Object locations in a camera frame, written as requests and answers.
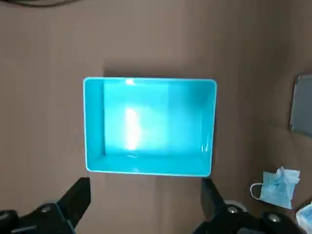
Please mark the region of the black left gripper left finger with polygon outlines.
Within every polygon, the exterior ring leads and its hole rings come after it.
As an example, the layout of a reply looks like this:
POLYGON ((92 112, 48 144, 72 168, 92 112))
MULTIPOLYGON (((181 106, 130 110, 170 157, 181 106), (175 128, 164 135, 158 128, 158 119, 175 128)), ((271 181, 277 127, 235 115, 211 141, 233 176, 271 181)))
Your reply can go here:
POLYGON ((1 210, 2 234, 74 234, 91 203, 89 177, 79 178, 57 202, 38 206, 19 216, 15 210, 1 210))

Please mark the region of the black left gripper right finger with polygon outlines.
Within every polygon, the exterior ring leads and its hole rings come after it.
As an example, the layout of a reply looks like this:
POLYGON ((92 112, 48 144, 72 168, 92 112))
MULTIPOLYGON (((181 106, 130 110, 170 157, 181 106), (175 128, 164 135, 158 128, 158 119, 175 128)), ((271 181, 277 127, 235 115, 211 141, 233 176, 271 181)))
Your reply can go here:
POLYGON ((195 234, 301 234, 300 228, 286 215, 264 212, 255 217, 235 204, 227 204, 210 178, 201 179, 201 207, 212 216, 204 220, 195 234))

